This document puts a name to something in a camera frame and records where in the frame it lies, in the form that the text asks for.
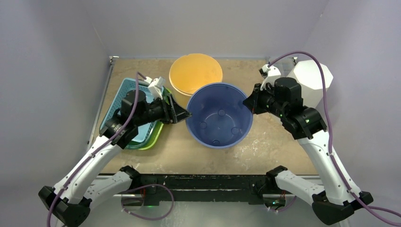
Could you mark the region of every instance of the robotic arm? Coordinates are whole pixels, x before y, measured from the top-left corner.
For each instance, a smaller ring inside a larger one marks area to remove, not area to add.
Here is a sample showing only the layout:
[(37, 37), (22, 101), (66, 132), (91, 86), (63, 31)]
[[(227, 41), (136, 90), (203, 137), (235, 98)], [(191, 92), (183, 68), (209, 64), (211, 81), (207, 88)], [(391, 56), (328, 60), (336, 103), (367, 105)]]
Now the robotic arm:
[[(163, 81), (162, 78), (149, 81), (149, 90), (154, 97), (157, 97), (150, 104), (146, 102), (145, 93), (138, 91), (138, 103), (127, 127), (94, 155), (94, 151), (115, 135), (129, 118), (136, 96), (135, 90), (129, 91), (122, 100), (121, 108), (117, 109), (112, 118), (105, 123), (91, 149), (77, 165), (54, 187), (44, 186), (40, 190), (39, 197), (47, 209), (50, 208), (60, 190), (63, 190), (62, 197), (56, 201), (53, 214), (66, 226), (79, 226), (87, 218), (91, 209), (113, 195), (130, 189), (138, 173), (132, 168), (122, 168), (114, 176), (99, 184), (91, 185), (91, 183), (105, 165), (138, 135), (139, 126), (154, 121), (161, 121), (164, 124), (178, 123), (191, 116), (190, 112), (176, 103), (171, 94), (165, 97), (161, 95), (160, 88), (163, 86)], [(75, 177), (70, 180), (70, 176), (78, 168), (80, 169)], [(71, 182), (67, 188), (64, 188), (68, 180)]]
[(286, 190), (306, 201), (327, 225), (341, 221), (362, 206), (338, 175), (331, 161), (333, 156), (353, 192), (365, 204), (373, 202), (371, 194), (362, 192), (350, 178), (334, 148), (329, 153), (326, 124), (317, 110), (303, 106), (301, 86), (295, 79), (279, 78), (274, 86), (270, 83), (255, 84), (252, 94), (243, 104), (253, 114), (271, 113), (279, 117), (284, 128), (306, 151), (323, 183), (323, 186), (312, 184), (279, 166), (267, 173), (270, 187)]

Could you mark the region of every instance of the plastic basket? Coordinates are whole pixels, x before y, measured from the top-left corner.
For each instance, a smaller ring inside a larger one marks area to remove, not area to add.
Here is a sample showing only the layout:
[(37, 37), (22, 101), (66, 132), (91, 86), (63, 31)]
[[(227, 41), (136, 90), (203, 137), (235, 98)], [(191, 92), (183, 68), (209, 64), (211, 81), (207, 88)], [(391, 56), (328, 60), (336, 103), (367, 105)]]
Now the plastic basket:
[[(125, 96), (127, 95), (127, 93), (129, 91), (134, 90), (135, 87), (136, 87), (135, 79), (125, 78), (122, 81), (122, 84), (121, 84), (120, 88), (118, 89), (118, 92), (117, 92), (116, 96), (114, 97), (114, 100), (113, 100), (112, 104), (110, 105), (109, 110), (107, 111), (107, 114), (102, 121), (102, 124), (100, 125), (100, 129), (104, 127), (106, 121), (111, 119), (115, 110), (121, 108), (122, 99), (125, 98)], [(148, 103), (151, 103), (154, 100), (154, 97), (153, 97), (152, 93), (149, 91), (148, 84), (146, 82), (141, 81), (141, 80), (139, 81), (139, 90), (145, 92), (146, 101)], [(134, 139), (132, 139), (132, 141), (136, 142), (136, 143), (146, 142), (146, 139), (148, 139), (154, 126), (155, 126), (154, 122), (147, 123), (145, 125), (140, 126), (138, 128), (138, 135)]]

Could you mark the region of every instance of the cable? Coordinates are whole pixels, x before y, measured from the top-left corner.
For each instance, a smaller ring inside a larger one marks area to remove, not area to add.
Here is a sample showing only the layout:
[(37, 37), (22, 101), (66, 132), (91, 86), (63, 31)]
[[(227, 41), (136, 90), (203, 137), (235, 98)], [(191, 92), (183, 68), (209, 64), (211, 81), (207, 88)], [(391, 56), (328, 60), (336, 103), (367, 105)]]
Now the cable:
[(296, 200), (296, 196), (294, 196), (294, 198), (291, 200), (291, 202), (287, 206), (285, 206), (283, 209), (277, 210), (277, 212), (283, 212), (283, 211), (287, 210), (290, 206), (292, 206), (292, 204), (294, 204), (295, 200)]
[[(317, 67), (319, 68), (320, 76), (322, 77), (324, 115), (326, 116), (327, 127), (329, 128), (329, 154), (331, 154), (333, 152), (333, 129), (332, 129), (332, 126), (331, 126), (331, 121), (330, 121), (330, 117), (329, 117), (329, 110), (328, 110), (328, 107), (327, 107), (327, 94), (326, 94), (326, 89), (325, 89), (326, 88), (326, 81), (324, 79), (322, 66), (320, 65), (318, 60), (308, 52), (293, 51), (293, 52), (286, 53), (286, 54), (276, 58), (275, 60), (273, 60), (268, 65), (268, 67), (272, 66), (274, 63), (276, 63), (277, 61), (281, 60), (282, 58), (285, 58), (285, 57), (287, 57), (289, 55), (292, 55), (292, 54), (304, 54), (304, 55), (310, 57), (317, 64)], [(397, 215), (398, 217), (401, 217), (400, 213), (398, 213), (396, 211), (393, 211), (393, 210), (386, 209), (386, 208), (380, 208), (380, 207), (373, 207), (372, 208), (372, 207), (367, 206), (354, 192), (352, 192), (351, 185), (349, 185), (347, 179), (345, 179), (345, 176), (342, 173), (340, 167), (338, 166), (337, 161), (334, 158), (334, 156), (331, 155), (330, 158), (331, 158), (331, 161), (332, 161), (334, 167), (337, 170), (337, 173), (339, 174), (340, 178), (342, 179), (342, 181), (344, 182), (345, 186), (347, 187), (347, 190), (362, 205), (362, 207), (364, 207), (367, 211), (369, 211), (369, 213), (371, 213), (373, 216), (375, 216), (376, 218), (380, 219), (381, 221), (383, 221), (383, 222), (385, 222), (385, 223), (387, 223), (389, 225), (392, 225), (392, 226), (400, 226), (401, 227), (401, 223), (392, 222), (392, 221), (390, 221), (390, 220), (388, 220), (386, 218), (383, 218), (382, 216), (380, 216), (378, 213), (374, 212), (373, 210), (381, 210), (381, 211), (384, 211), (384, 212), (388, 212), (388, 213)]]
[(71, 183), (72, 179), (78, 174), (78, 172), (88, 163), (88, 161), (94, 157), (101, 149), (103, 149), (108, 143), (113, 141), (124, 129), (127, 127), (128, 123), (130, 122), (132, 116), (134, 115), (135, 108), (137, 107), (138, 104), (138, 94), (139, 94), (139, 80), (138, 80), (138, 75), (143, 75), (139, 72), (136, 73), (136, 87), (135, 87), (135, 100), (134, 100), (134, 105), (132, 107), (131, 113), (128, 116), (127, 120), (125, 123), (121, 126), (121, 128), (112, 136), (110, 139), (108, 139), (104, 144), (99, 146), (94, 152), (91, 153), (90, 156), (88, 156), (79, 166), (78, 168), (75, 169), (75, 171), (71, 174), (71, 176), (68, 178), (68, 180), (63, 184), (62, 188), (60, 189), (59, 193), (57, 193), (56, 197), (53, 199), (52, 204), (50, 205), (49, 208), (49, 213), (47, 213), (47, 227), (50, 226), (50, 220), (52, 218), (53, 210), (56, 205), (56, 201), (61, 197), (63, 192), (67, 189), (68, 185)]
[(173, 196), (173, 193), (170, 191), (170, 189), (168, 189), (166, 186), (161, 185), (161, 184), (157, 184), (157, 183), (153, 183), (153, 184), (148, 184), (148, 185), (141, 186), (141, 187), (138, 187), (138, 188), (130, 189), (130, 190), (125, 191), (125, 192), (134, 192), (134, 191), (136, 191), (136, 190), (140, 190), (140, 189), (143, 189), (143, 188), (148, 188), (148, 187), (151, 187), (151, 186), (154, 186), (154, 187), (156, 187), (156, 186), (162, 187), (162, 188), (164, 188), (164, 189), (170, 194), (170, 196), (171, 196), (171, 207), (170, 207), (170, 209), (168, 210), (168, 212), (167, 212), (165, 215), (160, 216), (160, 217), (158, 217), (158, 218), (148, 218), (148, 217), (144, 217), (144, 216), (141, 216), (141, 215), (132, 213), (131, 211), (127, 210), (127, 209), (124, 207), (123, 202), (121, 201), (122, 211), (125, 211), (126, 213), (131, 214), (131, 215), (133, 215), (133, 216), (135, 216), (135, 217), (137, 217), (137, 218), (140, 218), (140, 219), (143, 219), (143, 220), (148, 220), (148, 221), (157, 221), (157, 220), (161, 220), (161, 219), (167, 217), (167, 216), (171, 213), (171, 211), (173, 210), (173, 207), (174, 207), (174, 196)]
[(262, 190), (262, 188), (263, 188), (264, 186), (266, 186), (266, 183), (260, 187), (260, 189), (259, 189), (258, 192), (256, 193), (257, 195), (259, 195), (259, 193), (261, 192), (261, 190)]
[(140, 72), (137, 72), (137, 75), (140, 75), (140, 77), (142, 77), (143, 79), (146, 79), (146, 77)]

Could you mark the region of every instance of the wooden table surface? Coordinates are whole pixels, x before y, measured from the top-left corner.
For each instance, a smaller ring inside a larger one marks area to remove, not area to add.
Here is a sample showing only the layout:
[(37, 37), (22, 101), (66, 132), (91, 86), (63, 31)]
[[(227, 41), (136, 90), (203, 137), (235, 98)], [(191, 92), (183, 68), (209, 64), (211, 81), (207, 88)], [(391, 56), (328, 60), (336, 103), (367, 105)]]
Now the wooden table surface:
[[(145, 76), (164, 77), (172, 89), (168, 73), (174, 59), (118, 59), (97, 123), (95, 137), (124, 78), (136, 71)], [(218, 60), (223, 82), (231, 83), (250, 95), (265, 60)], [(148, 150), (124, 150), (111, 160), (102, 173), (116, 173), (130, 165), (140, 173), (169, 174), (265, 174), (283, 165), (297, 175), (315, 175), (316, 170), (305, 151), (269, 113), (254, 115), (249, 134), (239, 144), (226, 149), (211, 149), (199, 144), (188, 132), (185, 122), (165, 125), (157, 143)]]

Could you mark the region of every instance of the metal bracket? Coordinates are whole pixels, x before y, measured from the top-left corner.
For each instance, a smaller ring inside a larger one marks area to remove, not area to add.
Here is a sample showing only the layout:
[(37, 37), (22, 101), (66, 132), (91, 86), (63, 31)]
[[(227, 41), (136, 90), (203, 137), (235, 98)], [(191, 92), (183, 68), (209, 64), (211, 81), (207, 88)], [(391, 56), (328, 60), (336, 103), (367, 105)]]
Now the metal bracket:
[(110, 58), (110, 65), (114, 65), (119, 56), (109, 56)]

